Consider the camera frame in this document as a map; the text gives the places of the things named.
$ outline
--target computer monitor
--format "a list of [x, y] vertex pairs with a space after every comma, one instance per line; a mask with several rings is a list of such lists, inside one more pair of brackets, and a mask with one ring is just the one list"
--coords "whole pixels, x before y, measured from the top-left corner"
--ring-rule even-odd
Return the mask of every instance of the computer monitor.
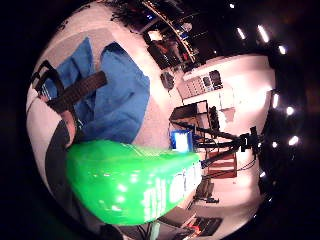
[[171, 131], [171, 148], [178, 152], [192, 152], [192, 132], [190, 130]]

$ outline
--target tripod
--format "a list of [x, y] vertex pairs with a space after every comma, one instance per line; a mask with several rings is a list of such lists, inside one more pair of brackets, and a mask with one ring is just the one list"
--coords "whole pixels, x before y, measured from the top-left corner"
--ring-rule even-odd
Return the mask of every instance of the tripod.
[[217, 137], [222, 137], [225, 139], [229, 139], [231, 141], [228, 142], [222, 142], [222, 143], [210, 143], [205, 142], [205, 143], [198, 143], [195, 142], [194, 146], [196, 148], [229, 148], [229, 150], [219, 153], [211, 158], [205, 159], [201, 161], [201, 167], [202, 169], [208, 167], [211, 165], [213, 162], [222, 159], [225, 156], [228, 156], [230, 154], [233, 154], [241, 149], [241, 152], [245, 152], [246, 149], [251, 149], [252, 148], [252, 154], [256, 158], [256, 155], [259, 153], [259, 143], [263, 141], [263, 136], [258, 135], [257, 133], [257, 128], [256, 127], [251, 127], [250, 128], [250, 133], [245, 133], [241, 134], [240, 136], [232, 135], [230, 133], [225, 133], [225, 132], [220, 132], [218, 130], [214, 129], [205, 129], [205, 128], [200, 128], [196, 127], [193, 125], [189, 125], [188, 123], [185, 122], [172, 122], [180, 127], [187, 128], [190, 130], [194, 131], [199, 131], [202, 133], [208, 133], [210, 135], [214, 135]]

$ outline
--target black strap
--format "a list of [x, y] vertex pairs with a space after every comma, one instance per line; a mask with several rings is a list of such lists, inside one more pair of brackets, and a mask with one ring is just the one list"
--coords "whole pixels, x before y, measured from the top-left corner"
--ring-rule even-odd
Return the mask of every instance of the black strap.
[[87, 78], [81, 79], [66, 88], [63, 93], [47, 102], [57, 113], [62, 113], [73, 108], [80, 99], [90, 92], [102, 87], [107, 83], [106, 76], [103, 71], [97, 72]]
[[[44, 67], [46, 67], [48, 70], [46, 70], [46, 71], [42, 74], [42, 76], [40, 77], [40, 71], [41, 71], [42, 68], [44, 68]], [[53, 68], [53, 67], [51, 66], [51, 64], [49, 63], [48, 60], [44, 60], [44, 61], [41, 63], [41, 65], [40, 65], [39, 68], [38, 68], [38, 71], [36, 71], [36, 72], [32, 75], [31, 81], [34, 82], [34, 80], [35, 80], [36, 78], [39, 79], [39, 81], [37, 82], [37, 84], [36, 84], [35, 87], [34, 87], [34, 89], [35, 89], [37, 92], [41, 91], [41, 88], [42, 88], [43, 84], [45, 83], [45, 81], [46, 81], [48, 78], [50, 78], [50, 79], [54, 82], [54, 84], [55, 84], [55, 86], [56, 86], [56, 88], [57, 88], [57, 95], [60, 96], [60, 95], [63, 93], [64, 87], [63, 87], [63, 84], [62, 84], [62, 82], [61, 82], [59, 73], [58, 73], [58, 71], [57, 71], [55, 68]]]

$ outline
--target cable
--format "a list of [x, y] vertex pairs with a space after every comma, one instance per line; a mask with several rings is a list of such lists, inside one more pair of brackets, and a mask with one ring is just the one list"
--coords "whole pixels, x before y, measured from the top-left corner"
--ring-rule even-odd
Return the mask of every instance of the cable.
[[216, 145], [216, 148], [214, 148], [214, 149], [218, 149], [218, 152], [220, 151], [220, 147], [219, 147], [219, 145], [217, 144], [217, 142], [214, 140], [214, 139], [209, 139], [210, 140], [210, 142], [213, 142], [214, 143], [214, 145]]
[[168, 137], [170, 138], [171, 135], [170, 135], [170, 125], [171, 125], [171, 122], [169, 121], [169, 124], [168, 124]]
[[[237, 172], [240, 172], [240, 171], [244, 171], [244, 170], [248, 170], [248, 169], [252, 168], [252, 167], [255, 165], [255, 160], [256, 160], [256, 159], [254, 158], [251, 162], [247, 163], [246, 165], [244, 165], [243, 167], [237, 169], [236, 171], [237, 171]], [[220, 171], [220, 172], [217, 172], [217, 173], [212, 174], [212, 175], [215, 176], [216, 174], [218, 174], [217, 176], [221, 176], [221, 175], [225, 174], [226, 172], [233, 172], [233, 170]]]
[[153, 222], [149, 222], [148, 227], [147, 227], [147, 237], [146, 237], [147, 240], [150, 239], [150, 235], [151, 235], [151, 230], [152, 230], [151, 223], [153, 223]]
[[195, 203], [195, 200], [192, 199], [192, 201], [189, 202], [187, 209], [190, 210], [191, 206]]
[[220, 153], [220, 147], [219, 147], [219, 138], [217, 137], [217, 145], [218, 145], [218, 153]]
[[[220, 147], [219, 147], [219, 145], [216, 143], [216, 141], [215, 141], [214, 139], [211, 139], [211, 140], [214, 142], [214, 144], [217, 146], [217, 148], [213, 148], [213, 149], [211, 149], [209, 152], [212, 152], [213, 150], [218, 149], [217, 154], [219, 154], [219, 153], [220, 153]], [[207, 149], [206, 149], [206, 155], [205, 155], [204, 159], [207, 159], [207, 156], [208, 156], [208, 151], [207, 151]]]
[[139, 228], [138, 226], [137, 226], [137, 229], [138, 229], [138, 231], [139, 231], [139, 233], [140, 233], [141, 239], [146, 240], [145, 237], [144, 237], [144, 235], [143, 235], [143, 233], [142, 233], [142, 231], [140, 230], [140, 228]]

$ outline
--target green bag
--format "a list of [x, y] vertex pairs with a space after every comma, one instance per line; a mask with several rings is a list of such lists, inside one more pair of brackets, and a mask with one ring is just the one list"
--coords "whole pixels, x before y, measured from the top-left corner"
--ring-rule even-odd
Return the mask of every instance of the green bag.
[[67, 178], [77, 198], [105, 223], [138, 225], [177, 206], [201, 181], [195, 153], [107, 140], [73, 145]]

